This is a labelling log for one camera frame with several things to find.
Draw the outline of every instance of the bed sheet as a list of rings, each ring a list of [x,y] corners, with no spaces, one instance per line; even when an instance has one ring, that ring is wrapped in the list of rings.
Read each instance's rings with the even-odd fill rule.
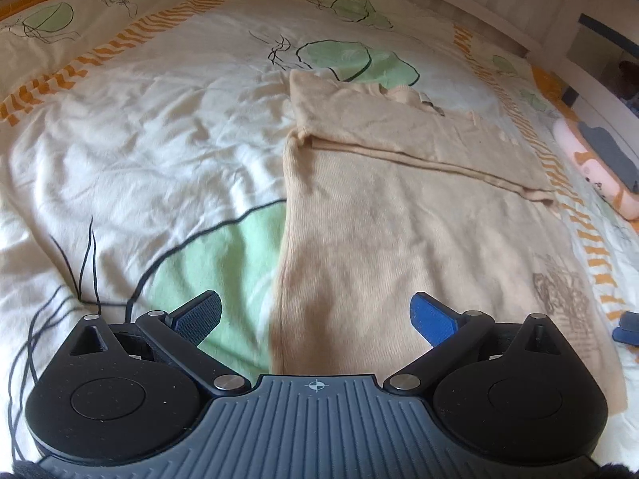
[[[201,347],[253,381],[268,372],[292,68],[413,85],[537,149],[560,169],[610,331],[637,308],[637,235],[563,160],[528,63],[404,0],[50,0],[0,29],[0,469],[36,459],[24,401],[83,314],[121,322],[215,289],[222,322]],[[619,357],[628,408],[595,457],[636,468],[639,366]]]

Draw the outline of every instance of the gray ribbed plate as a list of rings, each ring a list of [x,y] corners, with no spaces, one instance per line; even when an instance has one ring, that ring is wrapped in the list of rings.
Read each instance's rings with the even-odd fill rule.
[[[419,399],[371,376],[264,376],[253,392],[214,400],[189,436],[151,458],[41,465],[60,479],[576,479],[596,469],[586,457],[535,468],[487,461],[443,435]]]

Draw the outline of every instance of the silver screw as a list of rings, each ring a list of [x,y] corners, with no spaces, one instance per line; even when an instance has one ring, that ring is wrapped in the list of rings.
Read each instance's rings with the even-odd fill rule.
[[[389,380],[389,384],[399,391],[410,391],[419,387],[421,382],[414,374],[396,374]]]
[[[234,391],[244,385],[244,378],[237,374],[223,374],[213,380],[213,385],[221,391]]]

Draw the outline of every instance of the orange stripe pattern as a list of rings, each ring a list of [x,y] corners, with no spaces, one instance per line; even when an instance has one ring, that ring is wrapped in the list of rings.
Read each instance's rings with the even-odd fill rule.
[[[522,114],[512,97],[500,86],[493,73],[482,66],[472,56],[471,31],[459,25],[455,25],[454,30],[453,43],[459,48],[462,56],[466,59],[475,75],[485,82],[497,95],[497,98],[499,98],[499,101],[506,109],[506,113],[513,124],[519,129],[523,138],[526,139],[528,145],[538,156],[550,183],[555,188],[555,193],[558,195],[559,206],[568,211],[568,217],[571,224],[576,227],[577,236],[583,246],[589,267],[593,270],[596,268],[597,273],[592,274],[595,286],[605,287],[604,290],[600,292],[599,301],[603,305],[624,305],[624,299],[618,297],[618,285],[611,273],[613,266],[610,253],[605,248],[605,241],[597,231],[597,228],[592,224],[590,216],[586,212],[578,210],[579,206],[585,207],[585,203],[574,191],[570,180],[564,173],[563,165],[557,156],[548,148],[546,143],[539,138],[531,122]],[[602,266],[607,267],[609,271],[607,273],[599,273],[602,270]],[[619,310],[609,312],[608,318],[611,321],[619,318],[617,315],[618,311]]]
[[[36,105],[43,104],[39,97],[73,88],[78,78],[85,77],[91,66],[101,66],[114,57],[145,44],[159,33],[185,22],[191,16],[215,9],[227,0],[186,0],[172,9],[148,14],[131,23],[108,43],[95,47],[76,57],[64,68],[51,75],[43,75],[23,85],[0,102],[0,122],[10,126],[20,122],[20,115],[30,113]]]

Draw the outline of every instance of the ribbed fabric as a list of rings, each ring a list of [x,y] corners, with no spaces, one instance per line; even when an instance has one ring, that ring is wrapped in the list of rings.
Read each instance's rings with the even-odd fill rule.
[[[549,314],[610,411],[625,408],[617,353],[534,157],[473,113],[442,117],[411,89],[296,71],[290,87],[275,373],[381,382],[429,349],[408,316],[425,291],[501,322]]]

